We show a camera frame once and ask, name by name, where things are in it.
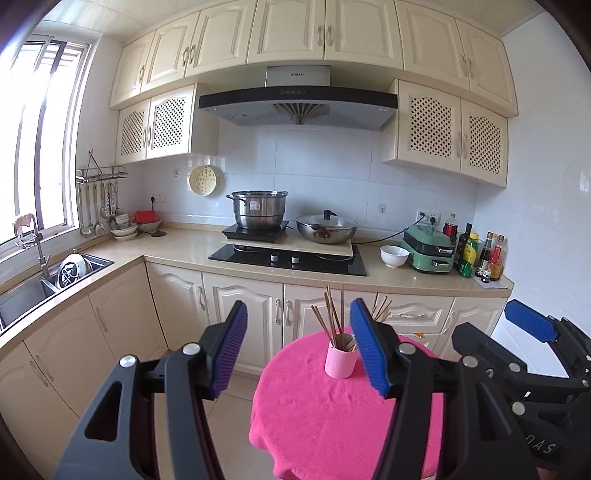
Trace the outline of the yellow green oil bottle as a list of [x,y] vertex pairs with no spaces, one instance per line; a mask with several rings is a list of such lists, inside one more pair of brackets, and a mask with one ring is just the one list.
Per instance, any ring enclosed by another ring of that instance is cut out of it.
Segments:
[[479,235],[471,232],[464,247],[462,261],[460,264],[460,275],[464,278],[470,278],[473,275],[474,267],[477,262],[479,251]]

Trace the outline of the steel wok with lid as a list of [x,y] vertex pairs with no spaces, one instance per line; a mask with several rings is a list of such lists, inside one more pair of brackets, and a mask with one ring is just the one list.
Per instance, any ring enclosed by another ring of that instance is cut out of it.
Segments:
[[324,210],[322,214],[297,217],[295,223],[297,223],[297,231],[305,239],[328,245],[351,240],[358,227],[355,221],[336,215],[332,210]]

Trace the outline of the red container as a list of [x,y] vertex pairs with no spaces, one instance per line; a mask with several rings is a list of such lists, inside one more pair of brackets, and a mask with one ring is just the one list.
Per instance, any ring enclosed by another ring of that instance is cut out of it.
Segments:
[[134,222],[137,224],[153,223],[158,220],[158,215],[153,210],[137,210],[134,214]]

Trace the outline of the hanging utensil rack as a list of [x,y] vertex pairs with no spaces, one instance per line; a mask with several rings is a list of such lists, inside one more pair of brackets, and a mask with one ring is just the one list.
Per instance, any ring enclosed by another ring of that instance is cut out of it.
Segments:
[[75,174],[76,211],[83,238],[102,237],[118,228],[116,217],[123,214],[118,183],[127,176],[124,166],[101,167],[93,150],[88,151],[87,163]]

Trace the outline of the sink faucet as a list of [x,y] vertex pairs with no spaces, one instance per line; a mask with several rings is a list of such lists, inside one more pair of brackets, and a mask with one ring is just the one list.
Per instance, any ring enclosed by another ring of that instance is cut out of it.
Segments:
[[[32,228],[32,237],[27,240],[25,230]],[[33,213],[27,213],[20,215],[15,218],[13,222],[13,230],[16,236],[17,242],[23,247],[34,245],[37,249],[38,262],[42,277],[45,279],[49,278],[49,259],[50,256],[46,256],[42,250],[43,235],[40,232],[37,224],[37,220]]]

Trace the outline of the dark sauce bottle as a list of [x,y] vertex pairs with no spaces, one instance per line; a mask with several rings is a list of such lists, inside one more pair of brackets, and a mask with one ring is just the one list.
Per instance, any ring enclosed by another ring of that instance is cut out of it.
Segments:
[[476,276],[482,277],[485,273],[486,268],[488,267],[490,255],[492,252],[493,242],[494,242],[495,234],[493,232],[488,232],[487,237],[484,243],[484,246],[481,250],[481,254],[478,261],[478,266],[476,270]]

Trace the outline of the white bowl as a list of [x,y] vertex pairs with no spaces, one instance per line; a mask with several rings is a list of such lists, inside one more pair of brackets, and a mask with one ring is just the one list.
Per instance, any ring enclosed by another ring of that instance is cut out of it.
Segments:
[[410,252],[399,246],[383,245],[380,248],[380,256],[386,266],[389,268],[398,268],[407,262]]

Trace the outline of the red cap sauce bottle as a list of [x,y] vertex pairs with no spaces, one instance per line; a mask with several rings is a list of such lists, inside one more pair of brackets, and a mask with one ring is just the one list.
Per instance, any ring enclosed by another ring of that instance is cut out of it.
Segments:
[[505,248],[505,236],[500,235],[495,243],[489,262],[490,280],[498,281],[503,270],[503,255]]

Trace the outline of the green electric grill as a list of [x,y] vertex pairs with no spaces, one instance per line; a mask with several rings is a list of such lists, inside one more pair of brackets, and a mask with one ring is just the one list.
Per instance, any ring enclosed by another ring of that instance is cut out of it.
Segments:
[[410,252],[407,262],[419,272],[448,274],[453,268],[455,245],[449,236],[434,227],[408,227],[401,247]]

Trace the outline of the pink table cloth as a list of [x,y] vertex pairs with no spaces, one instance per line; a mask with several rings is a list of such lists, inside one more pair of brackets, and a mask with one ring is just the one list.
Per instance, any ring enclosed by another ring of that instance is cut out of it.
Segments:
[[304,336],[263,369],[252,400],[249,442],[273,458],[278,479],[370,479],[394,411],[363,363],[351,377],[325,373],[329,339]]

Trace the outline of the range hood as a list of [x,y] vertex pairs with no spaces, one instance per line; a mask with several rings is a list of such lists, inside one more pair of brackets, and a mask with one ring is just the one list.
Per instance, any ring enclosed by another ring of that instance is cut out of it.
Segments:
[[263,86],[201,95],[198,109],[238,126],[329,126],[376,131],[394,117],[398,96],[332,86],[329,66],[277,66]]

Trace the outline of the pink cup holder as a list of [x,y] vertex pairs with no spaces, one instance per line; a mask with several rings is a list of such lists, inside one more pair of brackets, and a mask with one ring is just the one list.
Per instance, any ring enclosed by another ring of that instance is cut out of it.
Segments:
[[353,374],[359,358],[356,338],[351,333],[338,334],[329,341],[325,357],[325,373],[334,379],[346,379]]

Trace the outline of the black gas hob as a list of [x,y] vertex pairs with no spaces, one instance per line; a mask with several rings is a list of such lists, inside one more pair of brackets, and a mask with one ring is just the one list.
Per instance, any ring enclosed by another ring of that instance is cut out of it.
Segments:
[[358,247],[352,257],[276,250],[260,247],[224,245],[209,260],[293,271],[366,277],[367,270]]

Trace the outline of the black induction cooker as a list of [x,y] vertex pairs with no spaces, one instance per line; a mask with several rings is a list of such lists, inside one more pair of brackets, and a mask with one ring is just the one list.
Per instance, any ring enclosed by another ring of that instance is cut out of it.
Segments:
[[246,229],[235,224],[223,229],[221,233],[228,240],[273,243],[289,227],[288,221],[283,221],[276,227],[264,229]]

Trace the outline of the steel sink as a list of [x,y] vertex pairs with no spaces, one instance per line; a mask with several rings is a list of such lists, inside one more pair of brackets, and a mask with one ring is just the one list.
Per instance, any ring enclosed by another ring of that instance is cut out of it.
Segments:
[[34,275],[1,295],[1,331],[69,287],[112,265],[111,260],[86,253],[72,253],[47,274]]

